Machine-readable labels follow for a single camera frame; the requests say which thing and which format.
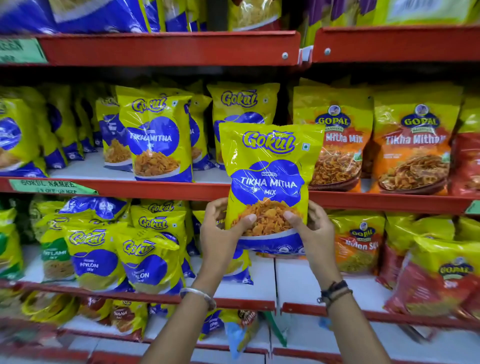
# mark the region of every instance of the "hand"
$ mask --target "hand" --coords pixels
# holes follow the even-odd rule
[[[290,211],[285,211],[283,216],[300,234],[310,269],[322,290],[327,290],[333,282],[340,282],[343,278],[335,262],[335,228],[325,210],[309,201],[308,226]]]
[[[238,240],[242,234],[252,228],[257,220],[255,214],[247,215],[238,224],[229,230],[222,230],[217,221],[225,217],[228,198],[220,198],[210,202],[205,209],[205,218],[200,228],[200,242],[202,245],[203,263],[208,269],[217,269],[223,276],[227,271]]]

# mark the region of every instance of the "shelf price label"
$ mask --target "shelf price label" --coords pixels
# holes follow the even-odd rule
[[[17,192],[37,194],[98,194],[96,190],[70,181],[8,180]]]
[[[480,215],[480,200],[473,200],[465,210],[467,215]]]
[[[48,63],[48,61],[35,38],[1,38],[0,64],[3,63]]]

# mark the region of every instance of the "left hand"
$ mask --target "left hand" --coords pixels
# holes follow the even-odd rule
[[[242,218],[238,224],[229,230],[222,230],[217,226],[217,221],[224,218],[228,198],[219,198],[210,202],[205,209],[205,218],[200,228],[200,242],[202,245],[202,268],[218,270],[222,276],[227,271],[237,242],[242,234],[252,228],[257,220],[255,214]]]

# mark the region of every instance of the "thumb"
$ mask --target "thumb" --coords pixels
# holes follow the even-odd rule
[[[303,237],[306,237],[306,234],[311,232],[307,225],[303,223],[302,218],[298,215],[295,215],[293,212],[285,211],[283,213],[283,217],[286,218],[290,225],[299,232],[302,239]]]
[[[242,218],[235,226],[232,226],[230,228],[230,231],[232,232],[233,235],[238,239],[240,236],[243,235],[243,233],[251,229],[253,226],[253,223],[257,220],[257,216],[255,214],[250,214]]]

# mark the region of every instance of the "silver bracelet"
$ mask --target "silver bracelet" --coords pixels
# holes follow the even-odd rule
[[[216,309],[215,300],[212,297],[210,297],[208,294],[206,294],[202,291],[196,290],[195,288],[190,288],[190,287],[182,288],[180,290],[180,298],[183,299],[188,292],[198,294],[198,295],[202,296],[203,298],[205,298],[205,301],[208,303],[208,310],[209,311],[213,311],[213,310]]]

